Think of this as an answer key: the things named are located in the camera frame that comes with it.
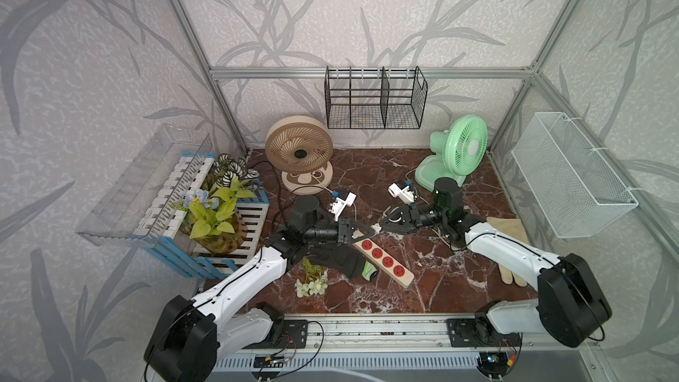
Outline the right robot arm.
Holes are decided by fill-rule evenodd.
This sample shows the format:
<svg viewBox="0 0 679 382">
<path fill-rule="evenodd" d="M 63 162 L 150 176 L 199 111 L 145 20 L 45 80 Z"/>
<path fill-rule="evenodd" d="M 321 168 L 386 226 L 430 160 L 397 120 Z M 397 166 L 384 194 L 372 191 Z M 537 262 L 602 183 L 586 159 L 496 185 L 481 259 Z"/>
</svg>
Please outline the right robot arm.
<svg viewBox="0 0 679 382">
<path fill-rule="evenodd" d="M 387 233 L 410 235 L 438 226 L 454 251 L 471 251 L 514 272 L 538 294 L 524 301 L 491 302 L 474 318 L 459 321 L 456 334 L 493 346 L 500 336 L 549 334 L 563 346 L 576 348 L 593 340 L 613 312 L 591 267 L 581 256 L 558 256 L 503 233 L 488 221 L 466 212 L 463 190 L 447 177 L 434 183 L 433 201 L 401 205 L 380 220 Z"/>
</svg>

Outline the beige round desk fan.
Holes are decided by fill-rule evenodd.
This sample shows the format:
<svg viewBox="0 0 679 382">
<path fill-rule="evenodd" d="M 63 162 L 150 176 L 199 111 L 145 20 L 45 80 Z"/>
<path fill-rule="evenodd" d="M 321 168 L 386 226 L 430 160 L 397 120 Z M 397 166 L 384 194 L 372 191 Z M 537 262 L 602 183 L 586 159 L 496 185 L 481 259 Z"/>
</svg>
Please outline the beige round desk fan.
<svg viewBox="0 0 679 382">
<path fill-rule="evenodd" d="M 283 185 L 298 196 L 328 188 L 333 177 L 330 163 L 332 137 L 315 118 L 291 116 L 276 122 L 265 142 L 265 155 L 279 171 Z"/>
</svg>

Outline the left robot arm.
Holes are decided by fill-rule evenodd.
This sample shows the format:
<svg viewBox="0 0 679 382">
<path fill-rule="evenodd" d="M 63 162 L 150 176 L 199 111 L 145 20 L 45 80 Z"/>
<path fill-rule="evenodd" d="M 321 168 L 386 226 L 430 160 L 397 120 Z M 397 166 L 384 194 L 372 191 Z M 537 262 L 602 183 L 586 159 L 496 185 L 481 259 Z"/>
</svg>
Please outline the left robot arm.
<svg viewBox="0 0 679 382">
<path fill-rule="evenodd" d="M 349 277 L 361 275 L 366 260 L 357 247 L 375 233 L 323 209 L 315 196 L 298 197 L 288 221 L 245 265 L 191 299 L 178 295 L 166 304 L 143 356 L 145 368 L 164 381 L 207 380 L 220 359 L 264 341 L 281 319 L 264 305 L 238 317 L 254 296 L 305 257 L 317 256 Z"/>
</svg>

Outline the black work glove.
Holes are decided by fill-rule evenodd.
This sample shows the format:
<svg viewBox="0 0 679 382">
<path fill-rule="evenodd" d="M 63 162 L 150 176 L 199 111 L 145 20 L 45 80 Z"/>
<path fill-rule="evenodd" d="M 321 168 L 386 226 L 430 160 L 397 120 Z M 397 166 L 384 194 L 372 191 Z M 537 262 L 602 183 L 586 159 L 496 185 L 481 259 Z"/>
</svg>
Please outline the black work glove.
<svg viewBox="0 0 679 382">
<path fill-rule="evenodd" d="M 341 271 L 349 279 L 359 276 L 367 281 L 375 279 L 378 269 L 356 249 L 347 245 L 325 245 L 312 247 L 309 250 L 309 261 L 313 265 L 321 265 Z"/>
</svg>

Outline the beige power strip red sockets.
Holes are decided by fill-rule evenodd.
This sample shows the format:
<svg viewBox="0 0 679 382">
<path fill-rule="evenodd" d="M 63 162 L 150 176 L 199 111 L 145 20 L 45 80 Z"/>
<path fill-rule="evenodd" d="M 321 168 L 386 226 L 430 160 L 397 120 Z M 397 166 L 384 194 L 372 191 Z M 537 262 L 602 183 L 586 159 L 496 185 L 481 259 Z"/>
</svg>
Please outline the beige power strip red sockets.
<svg viewBox="0 0 679 382">
<path fill-rule="evenodd" d="M 384 272 L 401 287 L 408 288 L 414 281 L 414 274 L 373 240 L 360 240 L 354 242 L 352 246 L 358 249 L 378 270 Z"/>
</svg>

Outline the white artificial flower sprig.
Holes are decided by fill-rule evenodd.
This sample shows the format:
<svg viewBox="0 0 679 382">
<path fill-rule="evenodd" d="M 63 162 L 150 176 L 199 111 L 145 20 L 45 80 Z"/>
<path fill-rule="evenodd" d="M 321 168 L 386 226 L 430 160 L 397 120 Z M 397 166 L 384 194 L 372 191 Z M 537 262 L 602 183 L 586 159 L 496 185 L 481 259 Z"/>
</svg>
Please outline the white artificial flower sprig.
<svg viewBox="0 0 679 382">
<path fill-rule="evenodd" d="M 327 270 L 321 265 L 314 265 L 309 258 L 302 260 L 302 268 L 305 272 L 305 281 L 295 281 L 295 292 L 298 298 L 313 295 L 324 295 L 328 288 Z"/>
</svg>

